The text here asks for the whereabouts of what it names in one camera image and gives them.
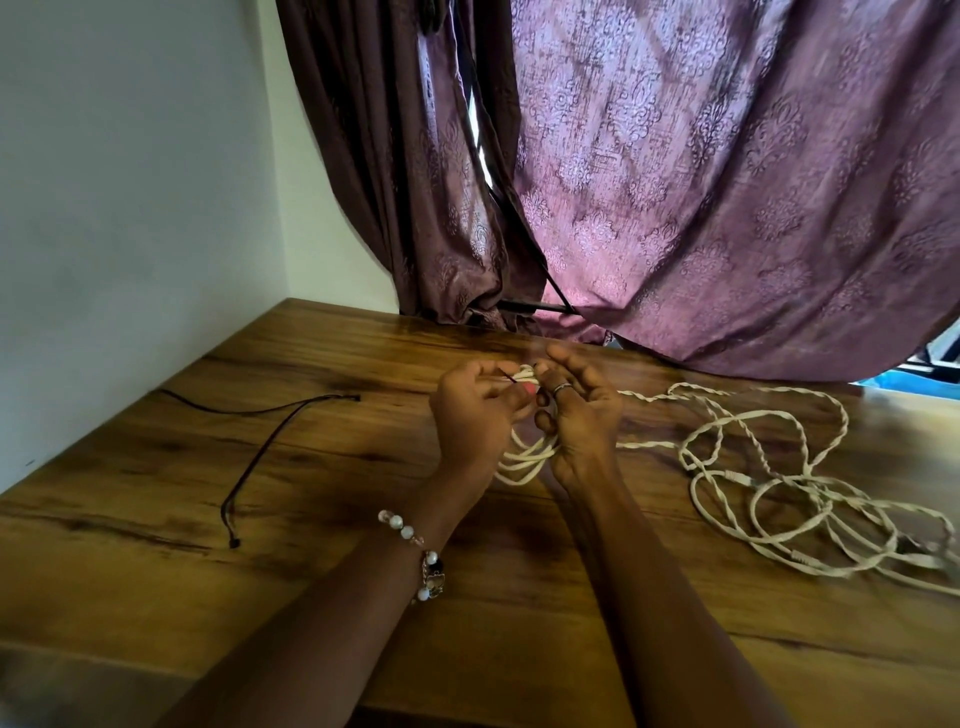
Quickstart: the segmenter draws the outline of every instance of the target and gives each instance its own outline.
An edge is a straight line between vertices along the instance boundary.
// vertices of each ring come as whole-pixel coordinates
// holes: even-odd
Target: bracelet
[[[409,541],[417,548],[423,548],[423,538],[414,533],[412,525],[404,525],[403,518],[390,511],[380,511],[376,519],[381,523],[386,523],[394,531],[399,531],[404,541]],[[436,551],[423,551],[423,560],[420,562],[420,576],[423,579],[423,586],[417,590],[417,599],[411,601],[412,604],[427,599],[436,599],[444,593],[444,583],[446,574],[444,574],[444,562]]]

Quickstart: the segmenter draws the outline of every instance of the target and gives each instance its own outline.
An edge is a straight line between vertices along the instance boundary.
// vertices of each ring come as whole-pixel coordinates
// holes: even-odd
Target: wooden table
[[[283,431],[239,498],[243,545],[227,549],[218,507],[282,413],[208,415],[148,395],[0,497],[0,643],[8,656],[196,678],[430,472],[438,449],[427,394],[444,370],[477,356],[530,361],[542,347],[282,303],[168,384],[238,409],[362,395],[316,404]],[[648,394],[681,380],[748,386],[637,353],[583,351],[618,387]],[[852,426],[824,473],[960,515],[956,402],[830,391]],[[815,449],[835,431],[820,400],[748,397],[744,407],[758,401],[794,412]],[[701,421],[676,404],[633,402],[623,437],[679,440]],[[789,429],[758,432],[776,465],[795,462]],[[960,602],[876,575],[815,579],[778,566],[701,520],[674,455],[621,452],[620,463],[711,612],[802,725],[960,719]],[[784,501],[769,515],[799,521]],[[633,724],[583,561],[540,482],[492,485],[444,560],[444,597],[404,618],[364,705],[502,726]]]

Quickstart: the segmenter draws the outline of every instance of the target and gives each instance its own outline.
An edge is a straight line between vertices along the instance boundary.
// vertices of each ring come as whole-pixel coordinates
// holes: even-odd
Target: patterned curtain
[[[516,192],[586,319],[549,331],[851,381],[957,310],[956,2],[514,0],[512,24]]]
[[[494,305],[501,297],[540,299],[542,254],[512,242],[516,234],[484,182],[450,8],[439,0],[276,6],[333,192],[393,274],[401,312],[529,328]],[[460,6],[475,33],[472,5]],[[478,5],[476,22],[496,38],[491,48],[511,48],[509,0]],[[516,83],[500,83],[513,73],[508,58],[478,55],[476,73],[499,109],[483,121],[511,124],[516,152]],[[318,245],[323,234],[317,231]]]

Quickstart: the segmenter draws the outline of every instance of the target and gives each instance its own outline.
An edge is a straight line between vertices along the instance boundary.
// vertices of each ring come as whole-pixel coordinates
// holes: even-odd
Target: forearm
[[[663,547],[613,465],[571,494],[612,590],[647,722],[792,725]]]
[[[440,551],[472,502],[433,475],[397,512]],[[340,726],[420,586],[422,551],[386,526],[214,668],[159,724],[285,728]]]

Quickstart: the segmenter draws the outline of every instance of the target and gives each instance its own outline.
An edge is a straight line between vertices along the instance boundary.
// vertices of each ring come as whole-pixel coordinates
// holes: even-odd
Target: left hand
[[[442,469],[465,476],[478,487],[490,484],[514,423],[537,407],[522,384],[503,378],[518,371],[513,361],[470,361],[441,377],[430,396],[430,409],[437,423]]]

